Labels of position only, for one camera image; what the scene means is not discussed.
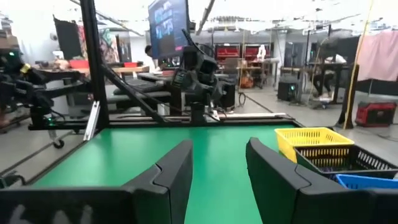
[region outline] shelf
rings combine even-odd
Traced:
[[[239,57],[239,55],[217,55],[217,57]]]

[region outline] yellow pole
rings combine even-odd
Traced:
[[[362,50],[363,40],[365,38],[366,31],[368,30],[368,23],[369,23],[369,19],[370,19],[372,8],[373,8],[373,2],[374,2],[374,0],[370,1],[368,17],[366,18],[366,22],[365,22],[365,25],[364,25],[364,29],[363,29],[363,33],[362,33],[362,36],[361,36],[361,40],[359,41],[359,45],[358,45],[358,48],[357,48],[357,51],[356,51],[356,55],[355,55],[354,68],[353,68],[353,71],[351,73],[351,82],[349,84],[347,110],[346,110],[346,114],[345,114],[345,120],[344,120],[343,129],[347,128],[347,120],[348,120],[348,115],[349,115],[348,111],[352,109],[351,108],[352,106],[350,106],[350,104],[351,104],[351,92],[355,91],[355,90],[352,89],[353,88],[353,82],[354,82],[354,74],[356,72],[356,67],[358,65],[358,55],[359,55],[359,53]]]

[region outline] black basket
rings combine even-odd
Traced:
[[[398,167],[356,145],[296,147],[297,163],[332,180],[336,174],[393,179]]]

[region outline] black box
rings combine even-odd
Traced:
[[[278,100],[292,101],[296,97],[297,82],[282,82],[278,83]]]

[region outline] table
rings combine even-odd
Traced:
[[[121,73],[121,72],[148,72],[149,67],[148,66],[143,66],[143,67],[123,67],[123,68],[112,68],[112,70],[116,73]],[[43,71],[46,72],[56,72],[51,69],[44,69]],[[80,73],[89,73],[90,69],[89,68],[71,68],[67,71],[78,71]]]
[[[297,123],[253,124],[105,129],[42,175],[33,187],[120,186],[180,141],[192,139],[194,171],[185,223],[260,224],[247,171],[246,143],[250,137],[258,137],[277,150],[275,128],[291,128]]]

